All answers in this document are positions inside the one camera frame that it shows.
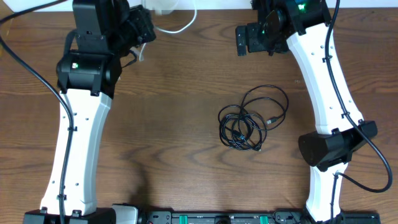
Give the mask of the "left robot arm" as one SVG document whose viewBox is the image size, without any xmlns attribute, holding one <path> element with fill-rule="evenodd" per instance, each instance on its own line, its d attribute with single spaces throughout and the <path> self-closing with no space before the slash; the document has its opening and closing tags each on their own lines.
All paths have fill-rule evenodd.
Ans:
<svg viewBox="0 0 398 224">
<path fill-rule="evenodd" d="M 96 169 L 121 59 L 155 40 L 150 11 L 127 1 L 74 1 L 73 15 L 56 67 L 63 102 L 50 182 L 24 222 L 139 223 L 146 218 L 132 205 L 97 206 Z"/>
</svg>

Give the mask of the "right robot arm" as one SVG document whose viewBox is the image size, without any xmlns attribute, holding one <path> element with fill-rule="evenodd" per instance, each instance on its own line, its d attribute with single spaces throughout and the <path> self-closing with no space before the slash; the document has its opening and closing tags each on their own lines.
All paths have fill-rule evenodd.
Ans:
<svg viewBox="0 0 398 224">
<path fill-rule="evenodd" d="M 348 90 L 333 40 L 336 13 L 325 1 L 253 1 L 251 6 L 257 21 L 236 28 L 238 55 L 291 52 L 313 106 L 315 131 L 298 139 L 310 167 L 302 223 L 379 223 L 376 213 L 344 212 L 339 205 L 353 153 L 377 134 L 377 126 L 363 118 Z"/>
</svg>

